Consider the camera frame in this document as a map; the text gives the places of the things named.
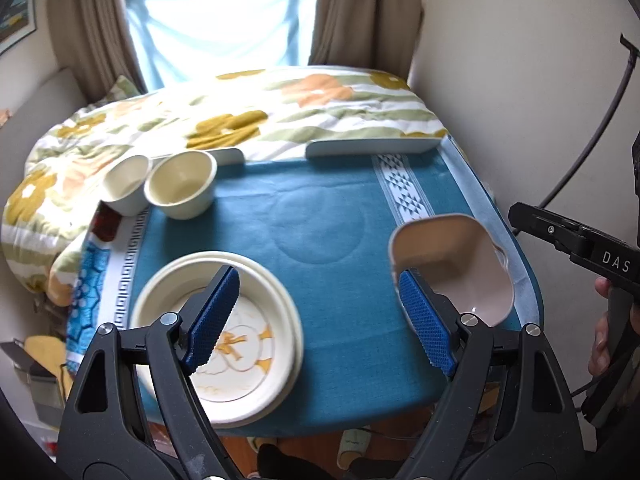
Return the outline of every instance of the bowl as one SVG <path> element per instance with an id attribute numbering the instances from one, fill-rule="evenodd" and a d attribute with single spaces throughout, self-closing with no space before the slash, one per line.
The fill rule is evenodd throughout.
<path id="1" fill-rule="evenodd" d="M 194 218 L 213 202 L 216 159 L 186 150 L 158 164 L 145 183 L 146 199 L 176 220 Z"/>
<path id="2" fill-rule="evenodd" d="M 123 216 L 137 215 L 148 206 L 144 187 L 151 167 L 144 155 L 124 158 L 104 176 L 101 200 Z"/>
<path id="3" fill-rule="evenodd" d="M 207 286 L 221 265 L 231 264 L 238 270 L 240 298 L 211 358 L 191 375 L 216 428 L 243 426 L 273 411 L 284 400 L 282 393 L 293 386 L 302 362 L 297 357 L 302 337 L 296 341 L 296 330 L 292 330 L 291 313 L 296 311 L 292 301 L 272 285 L 271 273 L 255 262 L 246 266 L 234 256 L 189 254 L 163 267 L 140 293 L 130 324 L 146 326 L 164 312 L 179 311 L 191 294 Z M 140 367 L 139 374 L 153 395 L 148 367 Z"/>
<path id="4" fill-rule="evenodd" d="M 511 311 L 514 291 L 506 254 L 471 216 L 440 215 L 400 226 L 389 240 L 389 259 L 396 290 L 400 274 L 415 267 L 460 314 L 475 314 L 496 326 Z"/>

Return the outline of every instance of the framed picture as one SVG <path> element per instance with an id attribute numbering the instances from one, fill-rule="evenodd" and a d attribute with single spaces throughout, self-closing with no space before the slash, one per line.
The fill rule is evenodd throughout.
<path id="1" fill-rule="evenodd" d="M 0 16 L 0 55 L 35 30 L 33 0 L 13 0 L 9 12 Z"/>

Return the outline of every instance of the gray headboard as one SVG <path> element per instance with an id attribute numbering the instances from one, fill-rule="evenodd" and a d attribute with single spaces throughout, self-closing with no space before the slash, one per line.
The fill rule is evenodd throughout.
<path id="1" fill-rule="evenodd" d="M 24 178 L 24 163 L 36 141 L 87 104 L 71 70 L 65 68 L 38 88 L 0 128 L 0 211 Z"/>

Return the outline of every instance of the brown curtain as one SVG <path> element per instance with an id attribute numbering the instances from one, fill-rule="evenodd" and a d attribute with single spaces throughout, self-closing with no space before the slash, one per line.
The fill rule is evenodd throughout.
<path id="1" fill-rule="evenodd" d="M 124 15 L 124 0 L 47 0 L 51 41 L 60 66 L 73 71 L 90 101 L 120 75 L 145 91 Z"/>
<path id="2" fill-rule="evenodd" d="M 422 0 L 318 0 L 309 64 L 374 68 L 404 79 Z"/>

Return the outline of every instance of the silver bolt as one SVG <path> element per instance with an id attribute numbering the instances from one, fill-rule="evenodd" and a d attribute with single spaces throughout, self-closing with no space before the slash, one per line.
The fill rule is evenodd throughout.
<path id="1" fill-rule="evenodd" d="M 542 334 L 540 327 L 533 323 L 529 323 L 525 330 L 527 331 L 527 334 L 532 335 L 533 337 L 537 337 Z"/>
<path id="2" fill-rule="evenodd" d="M 113 330 L 113 324 L 111 324 L 111 323 L 102 323 L 98 327 L 98 334 L 107 335 L 108 333 L 111 332 L 111 330 Z"/>
<path id="3" fill-rule="evenodd" d="M 160 318 L 160 323 L 163 325 L 172 325 L 176 321 L 178 321 L 178 315 L 175 312 L 167 312 L 166 314 L 162 314 Z"/>
<path id="4" fill-rule="evenodd" d="M 465 326 L 476 326 L 478 324 L 478 318 L 473 314 L 463 314 L 460 321 Z"/>

